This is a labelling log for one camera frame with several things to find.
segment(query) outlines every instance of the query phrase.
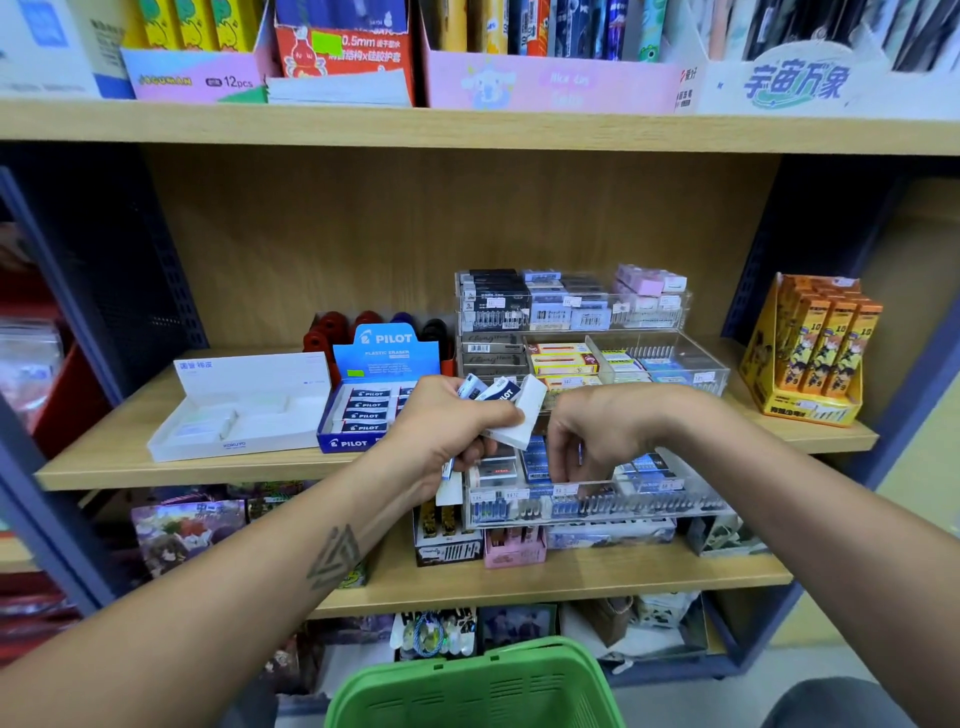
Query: white display box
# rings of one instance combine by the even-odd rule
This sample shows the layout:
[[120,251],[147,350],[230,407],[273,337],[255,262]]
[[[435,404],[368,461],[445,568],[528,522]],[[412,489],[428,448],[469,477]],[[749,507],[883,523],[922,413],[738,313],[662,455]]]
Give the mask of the white display box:
[[683,69],[675,112],[764,116],[960,118],[960,73],[901,73],[865,25],[852,48],[802,40],[753,61],[711,61],[687,2],[667,5],[663,57]]
[[178,359],[174,367],[186,399],[147,443],[155,462],[317,446],[330,395],[321,352]]
[[120,43],[132,0],[0,2],[0,97],[132,99]]

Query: green sticker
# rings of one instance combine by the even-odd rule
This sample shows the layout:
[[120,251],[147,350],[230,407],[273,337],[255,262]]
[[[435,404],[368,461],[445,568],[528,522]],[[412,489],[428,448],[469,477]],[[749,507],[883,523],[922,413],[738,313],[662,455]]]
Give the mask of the green sticker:
[[331,58],[339,59],[344,55],[344,39],[339,33],[313,32],[314,53],[324,53]]

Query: tattoo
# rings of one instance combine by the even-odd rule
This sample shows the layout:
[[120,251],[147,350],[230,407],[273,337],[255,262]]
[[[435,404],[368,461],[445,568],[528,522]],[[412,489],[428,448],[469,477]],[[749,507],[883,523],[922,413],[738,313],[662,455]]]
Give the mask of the tattoo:
[[326,544],[317,560],[313,562],[310,573],[306,575],[308,581],[313,581],[310,589],[314,592],[320,589],[336,587],[340,584],[360,562],[360,548],[353,538],[353,531],[349,524],[340,530],[334,526],[330,535],[326,537]]

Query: green shopping basket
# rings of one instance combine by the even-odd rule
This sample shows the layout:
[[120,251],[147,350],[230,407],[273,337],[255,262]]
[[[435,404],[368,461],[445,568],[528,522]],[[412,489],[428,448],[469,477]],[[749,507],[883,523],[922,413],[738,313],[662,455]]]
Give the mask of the green shopping basket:
[[362,669],[337,691],[326,728],[625,728],[597,661],[545,637],[464,660]]

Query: forearm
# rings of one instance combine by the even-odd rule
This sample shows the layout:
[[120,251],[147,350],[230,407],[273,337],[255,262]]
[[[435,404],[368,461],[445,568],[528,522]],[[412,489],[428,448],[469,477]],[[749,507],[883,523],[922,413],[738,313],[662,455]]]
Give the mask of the forearm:
[[904,709],[922,725],[960,709],[960,542],[720,400],[696,393],[678,412],[669,447],[777,554]]
[[216,720],[403,515],[404,500],[384,495],[404,488],[396,462],[372,449],[8,668],[10,725]]

